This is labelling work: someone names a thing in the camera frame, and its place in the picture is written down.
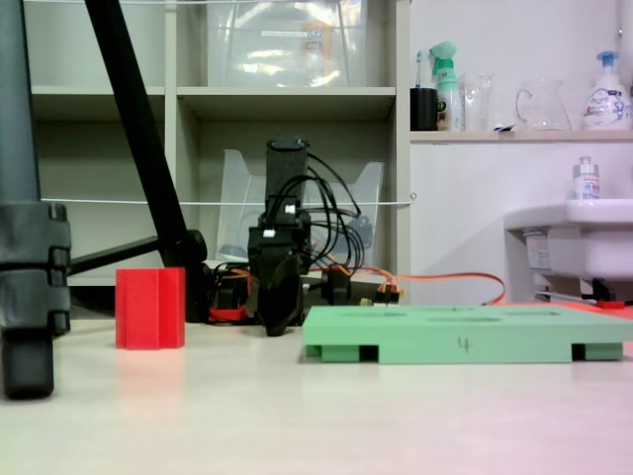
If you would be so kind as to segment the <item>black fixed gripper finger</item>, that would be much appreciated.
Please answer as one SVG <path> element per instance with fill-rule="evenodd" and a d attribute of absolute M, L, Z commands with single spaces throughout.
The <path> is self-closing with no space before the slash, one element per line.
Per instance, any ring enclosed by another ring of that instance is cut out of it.
<path fill-rule="evenodd" d="M 283 281 L 274 266 L 262 270 L 257 309 L 268 336 L 280 336 L 284 332 Z"/>

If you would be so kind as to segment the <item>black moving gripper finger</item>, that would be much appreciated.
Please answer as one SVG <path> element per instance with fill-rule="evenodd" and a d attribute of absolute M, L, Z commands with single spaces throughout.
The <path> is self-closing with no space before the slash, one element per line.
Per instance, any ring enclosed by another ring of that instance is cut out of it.
<path fill-rule="evenodd" d="M 301 259 L 297 255 L 278 264 L 271 286 L 274 326 L 295 326 L 300 320 L 303 299 Z"/>

